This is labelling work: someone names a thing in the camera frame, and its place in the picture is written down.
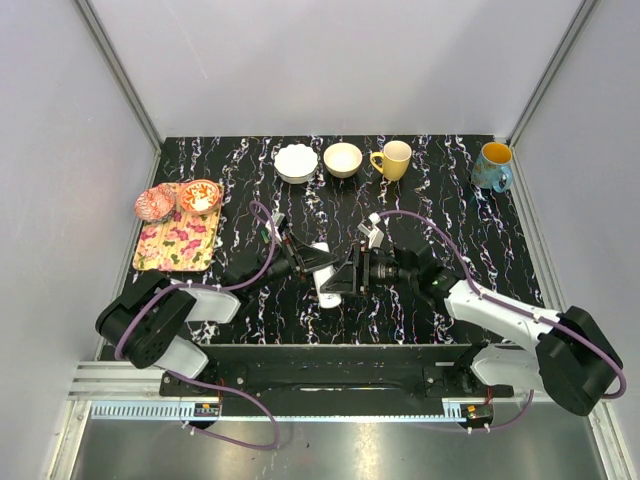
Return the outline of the white remote control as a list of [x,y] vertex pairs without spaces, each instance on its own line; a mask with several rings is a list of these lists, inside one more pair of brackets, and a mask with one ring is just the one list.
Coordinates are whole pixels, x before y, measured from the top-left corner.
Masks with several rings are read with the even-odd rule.
[[[317,247],[326,252],[330,252],[329,246],[326,242],[316,242],[311,246]],[[320,287],[323,285],[323,283],[326,282],[335,273],[334,265],[312,273],[314,285],[318,294],[318,303],[321,309],[333,309],[338,307],[342,302],[341,295],[323,294],[320,292]]]

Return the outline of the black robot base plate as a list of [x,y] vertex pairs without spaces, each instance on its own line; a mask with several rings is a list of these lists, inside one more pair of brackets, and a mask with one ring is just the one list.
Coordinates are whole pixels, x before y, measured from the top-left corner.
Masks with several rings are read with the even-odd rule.
[[318,397],[331,405],[384,400],[483,402],[510,399],[509,386],[487,387],[466,367],[468,345],[239,346],[204,349],[207,383],[237,388],[267,408]]

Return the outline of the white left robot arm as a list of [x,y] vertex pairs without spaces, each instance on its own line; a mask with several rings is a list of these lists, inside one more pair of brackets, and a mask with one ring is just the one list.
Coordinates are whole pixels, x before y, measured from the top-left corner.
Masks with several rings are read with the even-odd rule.
[[215,387],[217,373],[195,343],[179,336],[183,324],[228,323],[261,288],[293,274],[300,278],[311,274],[320,286],[337,260],[327,244],[308,245],[286,234],[272,260],[258,256],[238,260],[224,272],[221,287],[196,288],[150,270],[99,314],[95,329],[119,351],[119,359],[138,369],[176,372],[193,394],[205,395]]

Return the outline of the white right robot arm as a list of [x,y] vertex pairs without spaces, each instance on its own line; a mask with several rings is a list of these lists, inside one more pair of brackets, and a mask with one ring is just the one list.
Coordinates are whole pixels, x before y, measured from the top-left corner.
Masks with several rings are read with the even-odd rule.
[[329,295],[364,295],[403,284],[432,310],[474,324],[509,341],[479,345],[460,357],[455,384],[468,396],[488,386],[546,393],[566,411],[587,416],[605,398],[623,368],[595,319],[572,306],[564,312],[535,307],[495,293],[424,253],[354,245],[347,260],[324,281]]

